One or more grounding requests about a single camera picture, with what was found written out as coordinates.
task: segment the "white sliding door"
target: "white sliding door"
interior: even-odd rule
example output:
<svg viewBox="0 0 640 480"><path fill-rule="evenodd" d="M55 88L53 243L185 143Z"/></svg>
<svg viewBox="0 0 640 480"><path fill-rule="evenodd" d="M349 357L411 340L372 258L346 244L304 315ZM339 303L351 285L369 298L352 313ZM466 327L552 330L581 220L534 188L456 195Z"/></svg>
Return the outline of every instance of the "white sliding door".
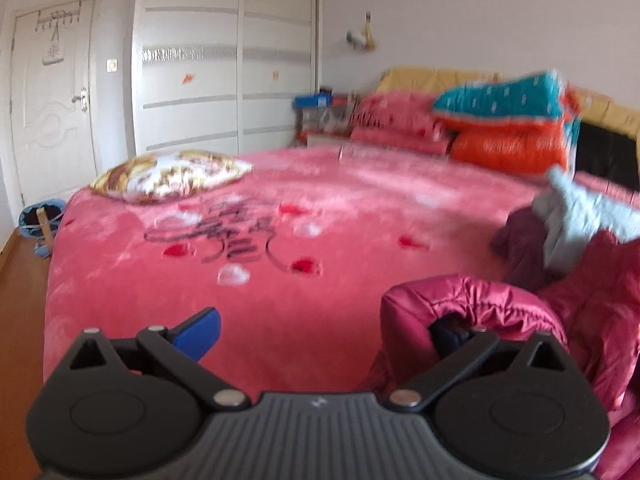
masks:
<svg viewBox="0 0 640 480"><path fill-rule="evenodd" d="M289 146L315 86L316 0L137 0L138 153Z"/></svg>

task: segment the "wooden floor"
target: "wooden floor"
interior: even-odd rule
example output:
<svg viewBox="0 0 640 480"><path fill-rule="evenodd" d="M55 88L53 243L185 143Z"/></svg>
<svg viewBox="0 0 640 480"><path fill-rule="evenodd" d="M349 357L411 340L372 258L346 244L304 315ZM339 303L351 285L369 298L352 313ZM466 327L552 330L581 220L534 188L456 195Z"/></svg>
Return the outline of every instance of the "wooden floor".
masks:
<svg viewBox="0 0 640 480"><path fill-rule="evenodd" d="M0 479L32 480L40 472L24 417L42 386L42 333L49 261L21 239L0 270Z"/></svg>

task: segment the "gray ribbed plate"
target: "gray ribbed plate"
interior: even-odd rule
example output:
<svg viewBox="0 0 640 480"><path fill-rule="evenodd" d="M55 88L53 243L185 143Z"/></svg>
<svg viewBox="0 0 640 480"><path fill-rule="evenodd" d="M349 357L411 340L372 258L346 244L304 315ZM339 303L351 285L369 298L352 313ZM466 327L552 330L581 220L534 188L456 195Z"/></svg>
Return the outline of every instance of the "gray ribbed plate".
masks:
<svg viewBox="0 0 640 480"><path fill-rule="evenodd" d="M423 417L390 412L373 394L265 394L245 412L214 416L191 449L132 480L488 478L452 457Z"/></svg>

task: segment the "magenta puffer jacket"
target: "magenta puffer jacket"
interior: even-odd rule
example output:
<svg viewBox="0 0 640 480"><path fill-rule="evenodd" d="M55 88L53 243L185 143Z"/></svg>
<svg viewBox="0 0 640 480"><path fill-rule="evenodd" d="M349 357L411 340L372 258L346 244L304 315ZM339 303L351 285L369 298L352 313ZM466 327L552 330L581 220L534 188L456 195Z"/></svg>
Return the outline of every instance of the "magenta puffer jacket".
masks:
<svg viewBox="0 0 640 480"><path fill-rule="evenodd" d="M640 240L594 237L577 268L538 296L503 283L440 276L395 286L380 307L382 348L362 388L389 393L432 367L436 320L458 314L501 338L547 330L568 348L609 412L613 427L596 475L640 480Z"/></svg>

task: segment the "yellow headboard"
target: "yellow headboard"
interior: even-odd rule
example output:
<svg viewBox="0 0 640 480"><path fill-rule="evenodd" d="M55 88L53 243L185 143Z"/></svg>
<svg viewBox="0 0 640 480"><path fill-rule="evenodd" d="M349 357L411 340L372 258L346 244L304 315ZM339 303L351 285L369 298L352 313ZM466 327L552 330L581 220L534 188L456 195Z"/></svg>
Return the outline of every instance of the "yellow headboard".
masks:
<svg viewBox="0 0 640 480"><path fill-rule="evenodd" d="M379 92L390 90L421 90L440 94L469 81L503 81L508 79L498 72L474 72L418 66L399 66L387 70L378 85ZM640 111L616 104L612 98L577 88L578 99L582 107L582 119L626 135L636 140L638 160L640 160Z"/></svg>

